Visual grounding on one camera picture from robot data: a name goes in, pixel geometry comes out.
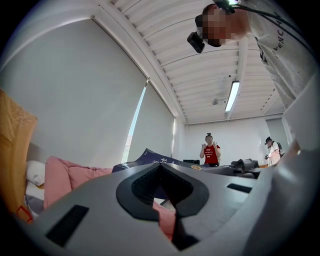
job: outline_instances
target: person wearing backpack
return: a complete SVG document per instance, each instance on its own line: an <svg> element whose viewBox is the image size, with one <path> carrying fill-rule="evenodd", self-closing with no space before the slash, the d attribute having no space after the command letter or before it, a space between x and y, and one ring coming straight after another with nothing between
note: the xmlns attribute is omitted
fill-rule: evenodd
<svg viewBox="0 0 320 256"><path fill-rule="evenodd" d="M275 142L271 137L266 138L265 144L268 146L269 152L269 154L265 156L265 159L269 159L268 167L274 166L282 156L282 147L280 143Z"/></svg>

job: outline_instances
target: person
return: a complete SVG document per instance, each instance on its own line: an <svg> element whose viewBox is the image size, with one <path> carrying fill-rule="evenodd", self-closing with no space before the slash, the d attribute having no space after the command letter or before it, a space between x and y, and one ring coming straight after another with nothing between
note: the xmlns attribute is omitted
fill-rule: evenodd
<svg viewBox="0 0 320 256"><path fill-rule="evenodd" d="M272 0L241 0L238 4L276 15L295 25L288 14ZM313 74L319 72L317 61L302 44L269 20L246 10L234 11L235 13L226 15L226 11L219 9L214 3L206 6L202 12L203 40L211 46L220 47L253 34L259 47L261 61L277 89L284 108L287 109ZM308 45L288 25L277 19L270 19ZM296 156L299 150L299 144L294 139L282 159Z"/></svg>
<svg viewBox="0 0 320 256"><path fill-rule="evenodd" d="M274 166L281 158L280 149L278 143L271 139L271 137L266 138L265 144L268 147L268 155L266 159L269 159L268 167Z"/></svg>
<svg viewBox="0 0 320 256"><path fill-rule="evenodd" d="M221 157L220 147L214 141L211 133L207 133L205 137L206 144L202 145L200 158L205 157L205 164L209 164L210 167L219 166L218 158Z"/></svg>

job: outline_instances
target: orange cloth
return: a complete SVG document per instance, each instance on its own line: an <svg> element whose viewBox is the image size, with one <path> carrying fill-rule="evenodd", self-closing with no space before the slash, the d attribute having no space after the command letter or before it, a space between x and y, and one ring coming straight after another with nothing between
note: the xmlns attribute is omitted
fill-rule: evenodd
<svg viewBox="0 0 320 256"><path fill-rule="evenodd" d="M37 118L0 89L0 193L9 212L26 207L26 161Z"/></svg>

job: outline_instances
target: fluorescent light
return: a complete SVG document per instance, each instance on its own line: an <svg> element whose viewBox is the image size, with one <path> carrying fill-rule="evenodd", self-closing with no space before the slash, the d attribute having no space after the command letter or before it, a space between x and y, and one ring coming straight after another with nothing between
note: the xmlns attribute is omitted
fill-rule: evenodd
<svg viewBox="0 0 320 256"><path fill-rule="evenodd" d="M238 90L239 90L240 82L239 81L233 81L231 85L231 92L229 95L228 103L225 107L225 112L229 112L236 100Z"/></svg>

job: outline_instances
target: ceiling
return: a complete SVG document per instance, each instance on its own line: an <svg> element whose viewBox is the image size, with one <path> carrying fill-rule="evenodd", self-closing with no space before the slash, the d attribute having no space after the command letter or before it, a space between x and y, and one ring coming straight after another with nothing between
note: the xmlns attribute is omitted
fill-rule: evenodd
<svg viewBox="0 0 320 256"><path fill-rule="evenodd" d="M284 106L248 36L201 54L187 42L195 17L211 0L109 0L134 26L158 60L185 116L186 124L280 114ZM232 81L241 83L225 112Z"/></svg>

